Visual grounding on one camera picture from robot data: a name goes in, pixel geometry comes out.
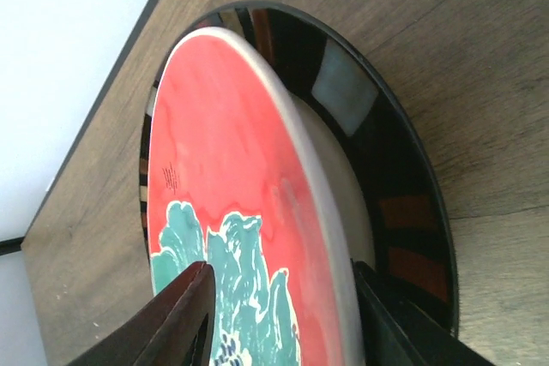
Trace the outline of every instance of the red plate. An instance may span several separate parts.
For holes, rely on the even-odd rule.
[[[317,154],[272,69],[226,29],[186,36],[162,75],[148,239],[155,293],[193,261],[214,266],[211,364],[364,362],[350,258]]]

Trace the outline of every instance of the white wall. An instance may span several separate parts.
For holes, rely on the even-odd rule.
[[[0,0],[0,241],[23,236],[147,0]]]
[[[23,253],[0,256],[0,364],[45,364]]]

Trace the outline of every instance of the wood grain surface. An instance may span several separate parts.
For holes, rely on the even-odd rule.
[[[33,222],[23,249],[52,365],[152,297],[138,192],[148,90],[177,36],[231,1],[156,3]],[[549,0],[275,1],[350,40],[412,118],[454,232],[461,339],[496,364],[547,364]]]

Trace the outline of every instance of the decorative plate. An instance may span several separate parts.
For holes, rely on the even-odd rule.
[[[332,29],[278,3],[228,4],[198,19],[182,38],[200,27],[225,27],[246,39],[292,94],[335,196],[352,258],[373,264],[371,244],[366,244],[373,236],[377,272],[441,327],[457,335],[457,270],[443,198],[412,124],[376,70]],[[151,87],[142,133],[140,185],[146,241],[151,115],[165,66],[166,62]],[[329,130],[337,141],[350,165],[351,173],[344,175],[355,182],[354,189],[351,183],[347,185],[353,192],[347,207],[359,210],[354,206],[358,188],[366,217],[359,210],[346,219],[341,198],[351,192],[342,189],[345,185],[335,188],[337,179],[330,170],[334,162],[326,160],[331,151],[323,147],[329,136],[321,133],[321,144],[317,144],[311,124],[313,129]],[[169,170],[168,166],[168,180],[173,173]],[[365,239],[365,244],[354,241],[353,236]],[[158,252],[152,239],[150,243],[151,250]]]
[[[361,364],[351,258],[290,94],[245,39],[189,33],[168,57],[148,162],[154,293],[215,272],[212,364]]]

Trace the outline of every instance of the black plate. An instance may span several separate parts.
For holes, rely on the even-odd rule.
[[[226,27],[243,36],[288,91],[329,126],[362,189],[371,219],[377,272],[441,327],[457,335],[457,268],[443,197],[419,137],[382,77],[334,30],[283,4],[231,3],[198,19],[181,38],[210,26]],[[142,133],[145,239],[150,115],[165,64],[166,60],[152,85]]]

